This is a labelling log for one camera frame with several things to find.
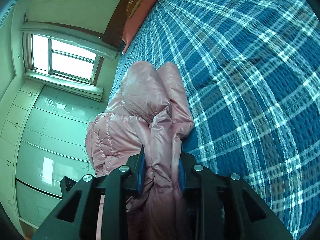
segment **blue plaid bedspread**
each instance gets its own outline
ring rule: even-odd
[[[320,210],[320,24],[305,0],[159,0],[120,57],[178,65],[199,163],[236,172],[295,239]]]

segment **white wall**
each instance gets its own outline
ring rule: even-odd
[[[116,68],[119,61],[119,55],[113,61],[105,59],[97,80],[97,87],[103,88],[102,102],[108,102],[109,94],[112,89],[113,80],[116,74]]]
[[[30,21],[55,22],[104,33],[120,0],[31,0]]]
[[[11,53],[12,15],[11,11],[0,29],[0,100],[15,77]]]

